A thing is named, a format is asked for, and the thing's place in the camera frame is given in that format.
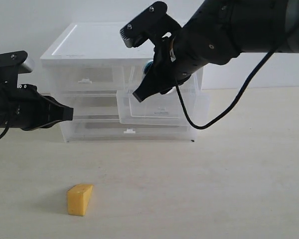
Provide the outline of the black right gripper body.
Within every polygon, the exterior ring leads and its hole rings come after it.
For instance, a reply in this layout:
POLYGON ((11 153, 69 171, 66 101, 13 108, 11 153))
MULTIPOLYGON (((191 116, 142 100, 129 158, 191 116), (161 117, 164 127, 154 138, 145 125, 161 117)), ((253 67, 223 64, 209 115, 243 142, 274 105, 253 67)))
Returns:
POLYGON ((175 85, 182 85, 190 76, 204 66, 204 57, 195 50, 196 43, 184 34, 163 37, 160 45, 154 46, 153 66, 175 85))

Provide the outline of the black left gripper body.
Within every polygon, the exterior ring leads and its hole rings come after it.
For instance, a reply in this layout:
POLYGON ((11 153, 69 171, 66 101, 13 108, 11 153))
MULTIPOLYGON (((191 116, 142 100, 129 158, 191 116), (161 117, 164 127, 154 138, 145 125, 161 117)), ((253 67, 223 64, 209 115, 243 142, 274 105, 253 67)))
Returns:
POLYGON ((23 131, 39 129, 41 123, 48 121, 44 95, 37 91, 37 86, 21 84, 14 89, 4 91, 8 99, 10 127, 23 131))

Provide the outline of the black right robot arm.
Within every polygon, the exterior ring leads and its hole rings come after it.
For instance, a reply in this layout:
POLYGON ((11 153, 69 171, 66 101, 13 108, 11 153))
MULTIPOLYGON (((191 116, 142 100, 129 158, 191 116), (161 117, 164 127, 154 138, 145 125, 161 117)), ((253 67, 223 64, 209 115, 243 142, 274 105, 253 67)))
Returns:
POLYGON ((241 53, 299 53, 299 0, 206 0, 185 25, 156 1, 131 21, 133 45, 154 44, 154 58, 134 91, 142 102, 166 94, 207 64, 225 65, 241 53))

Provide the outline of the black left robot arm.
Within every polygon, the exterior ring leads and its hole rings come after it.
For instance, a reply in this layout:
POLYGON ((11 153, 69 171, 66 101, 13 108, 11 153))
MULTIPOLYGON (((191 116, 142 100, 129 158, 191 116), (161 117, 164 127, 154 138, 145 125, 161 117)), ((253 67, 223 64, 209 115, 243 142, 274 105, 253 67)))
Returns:
POLYGON ((72 107, 41 95, 34 85, 21 84, 17 88, 0 84, 0 128, 7 124, 24 131, 51 128, 57 123, 72 121, 73 115, 72 107))

